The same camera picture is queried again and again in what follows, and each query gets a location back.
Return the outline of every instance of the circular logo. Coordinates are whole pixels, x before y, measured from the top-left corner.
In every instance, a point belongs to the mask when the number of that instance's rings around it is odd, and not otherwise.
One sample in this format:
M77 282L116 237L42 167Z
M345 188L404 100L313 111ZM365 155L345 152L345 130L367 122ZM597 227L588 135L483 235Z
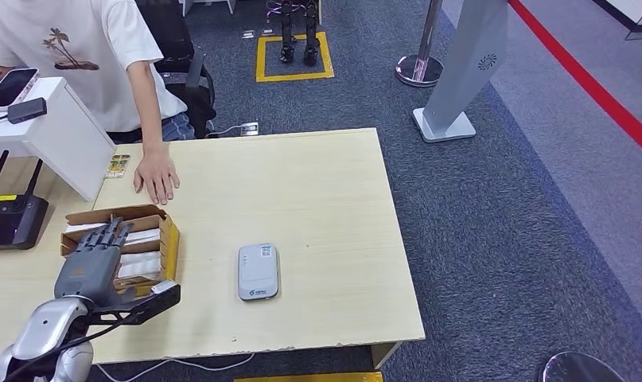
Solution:
M499 57L494 54L494 53L489 53L487 56L482 57L480 59L480 62L477 63L477 68L480 70L489 70L496 61L499 59Z

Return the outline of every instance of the black router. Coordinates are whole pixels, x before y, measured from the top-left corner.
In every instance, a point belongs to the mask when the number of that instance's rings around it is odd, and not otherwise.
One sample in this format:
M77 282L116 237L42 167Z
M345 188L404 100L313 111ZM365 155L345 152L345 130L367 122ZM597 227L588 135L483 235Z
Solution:
M0 157L0 173L9 151ZM42 160L37 161L33 177L23 195L0 195L0 250L29 249L37 243L49 203L33 195Z

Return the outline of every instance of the human hand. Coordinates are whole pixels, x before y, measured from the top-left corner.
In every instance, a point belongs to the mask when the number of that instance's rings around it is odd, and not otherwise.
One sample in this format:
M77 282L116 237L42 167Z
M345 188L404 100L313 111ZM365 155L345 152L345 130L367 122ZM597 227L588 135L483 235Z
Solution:
M152 202L165 205L173 199L173 188L180 187L180 179L175 172L175 165L165 150L146 150L142 160L135 169L133 180L135 192L147 188Z

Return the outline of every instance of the metal base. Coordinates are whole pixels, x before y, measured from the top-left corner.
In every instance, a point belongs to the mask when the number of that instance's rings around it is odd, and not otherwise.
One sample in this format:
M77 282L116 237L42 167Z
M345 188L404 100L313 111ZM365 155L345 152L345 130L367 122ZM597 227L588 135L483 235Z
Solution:
M426 70L423 73L423 76L421 76L420 73L414 72L414 70L418 68L417 60L418 57L416 54L401 58L395 66L395 75L405 84L415 86L417 88L435 86L435 84L438 83L438 80L440 80L440 75L442 74L442 63L433 57L428 57Z
M539 376L539 382L600 381L623 382L623 379L604 362L578 352L554 355Z
M414 121L422 132L422 137L426 142L442 142L452 139L470 138L475 136L475 128L469 121L466 113L462 112L450 127L441 131L433 131L428 122L424 119L424 108L414 109Z

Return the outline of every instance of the stainless steel pole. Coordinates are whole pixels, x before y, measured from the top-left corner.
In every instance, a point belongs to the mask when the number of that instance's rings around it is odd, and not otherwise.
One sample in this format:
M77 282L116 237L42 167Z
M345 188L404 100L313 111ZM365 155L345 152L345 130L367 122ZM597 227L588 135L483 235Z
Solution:
M405 84L426 88L434 86L440 79L442 63L430 57L430 46L441 8L442 0L430 0L419 53L401 58L395 66L396 76Z

